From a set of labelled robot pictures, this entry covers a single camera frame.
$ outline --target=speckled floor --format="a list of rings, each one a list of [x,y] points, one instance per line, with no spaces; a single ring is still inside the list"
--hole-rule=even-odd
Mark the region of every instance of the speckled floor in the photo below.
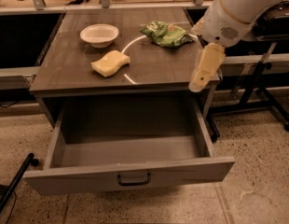
[[[289,111],[289,102],[280,99]],[[263,109],[214,120],[221,133],[213,144],[216,155],[236,160],[222,183],[45,197],[22,180],[8,223],[288,224],[289,133],[279,116]],[[51,136],[37,104],[0,108],[0,184],[10,182],[30,152],[42,164]],[[14,197],[0,224],[6,223]]]

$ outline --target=desk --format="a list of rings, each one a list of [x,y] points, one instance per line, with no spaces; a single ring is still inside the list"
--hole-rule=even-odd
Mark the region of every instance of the desk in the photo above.
[[[203,114],[188,90],[200,43],[165,49],[146,38],[127,49],[131,63],[114,76],[91,70],[152,20],[191,28],[181,7],[66,13],[31,88],[55,127],[43,170],[24,175],[40,194],[214,182],[228,173],[234,159],[214,156],[203,117],[218,77],[202,93]],[[95,49],[79,38],[94,23],[119,29],[114,44]]]

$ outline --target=black metal stand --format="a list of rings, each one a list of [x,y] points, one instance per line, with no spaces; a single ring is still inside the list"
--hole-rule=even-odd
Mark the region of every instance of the black metal stand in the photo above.
[[[0,214],[2,210],[4,209],[5,205],[7,204],[8,199],[12,195],[14,189],[17,187],[18,183],[21,181],[21,178],[26,171],[26,169],[29,167],[29,165],[37,166],[39,163],[39,160],[34,159],[34,154],[30,153],[25,161],[23,162],[21,168],[18,170],[18,172],[15,174],[13,180],[11,181],[10,185],[5,187],[3,186],[4,191],[1,193],[2,197],[0,199]]]
[[[242,111],[242,110],[256,109],[256,108],[263,108],[263,107],[270,107],[270,106],[275,106],[279,110],[279,112],[282,114],[282,116],[285,118],[287,123],[284,125],[284,129],[289,132],[289,114],[283,109],[283,107],[277,102],[277,100],[268,92],[268,90],[265,87],[259,87],[259,90],[257,90],[257,93],[259,94],[263,92],[268,98],[267,101],[248,103],[254,89],[257,86],[259,86],[258,82],[266,66],[268,65],[267,64],[268,57],[274,50],[275,46],[276,46],[276,42],[272,42],[268,52],[265,53],[262,59],[257,63],[254,73],[252,75],[252,78],[253,78],[252,82],[249,86],[245,88],[245,91],[238,104],[212,107],[209,109],[207,121],[210,125],[210,129],[213,132],[213,134],[211,135],[211,139],[213,142],[217,141],[218,137],[220,136],[220,133],[218,132],[216,125],[213,122],[212,114],[237,112],[237,111]]]

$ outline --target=brown table surface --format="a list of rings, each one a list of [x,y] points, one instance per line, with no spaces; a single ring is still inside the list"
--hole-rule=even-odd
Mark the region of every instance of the brown table surface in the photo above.
[[[111,50],[122,51],[152,20],[185,28],[191,25],[181,7],[96,9],[67,11],[30,92],[36,97],[74,96],[88,92],[141,91],[185,88],[195,65],[199,42],[178,49],[162,48],[149,38],[133,43],[125,54],[131,58],[112,77],[104,78],[90,63]],[[95,23],[114,25],[118,38],[105,49],[96,49],[80,38],[80,32]]]

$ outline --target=caster wheel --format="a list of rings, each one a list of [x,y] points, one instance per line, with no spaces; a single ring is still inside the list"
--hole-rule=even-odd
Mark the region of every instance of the caster wheel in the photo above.
[[[32,165],[33,167],[36,167],[37,165],[39,165],[39,159],[32,159],[32,160],[31,160],[31,165]]]
[[[289,132],[289,123],[287,123],[287,124],[284,125],[284,129],[285,129],[287,132]]]
[[[211,140],[213,143],[216,143],[217,139],[218,139],[217,135],[215,135],[215,134],[211,135]]]
[[[256,94],[261,94],[261,93],[262,93],[262,91],[260,89],[256,90]]]

